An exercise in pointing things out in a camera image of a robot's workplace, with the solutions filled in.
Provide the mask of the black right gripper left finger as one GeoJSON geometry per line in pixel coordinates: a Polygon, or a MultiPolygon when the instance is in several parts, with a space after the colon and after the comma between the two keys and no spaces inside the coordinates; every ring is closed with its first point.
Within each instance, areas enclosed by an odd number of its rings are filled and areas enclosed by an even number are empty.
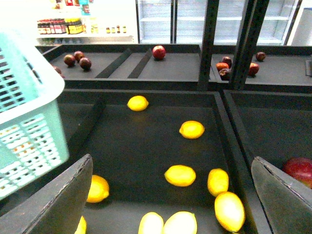
{"type": "Polygon", "coordinates": [[[93,161],[86,154],[26,201],[0,218],[2,234],[73,234],[91,186],[93,161]]]}

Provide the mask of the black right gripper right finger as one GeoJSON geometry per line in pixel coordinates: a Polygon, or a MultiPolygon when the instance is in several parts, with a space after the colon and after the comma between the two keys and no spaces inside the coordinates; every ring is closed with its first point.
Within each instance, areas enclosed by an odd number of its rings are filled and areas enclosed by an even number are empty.
{"type": "Polygon", "coordinates": [[[261,157],[251,173],[274,234],[312,232],[312,190],[261,157]]]}

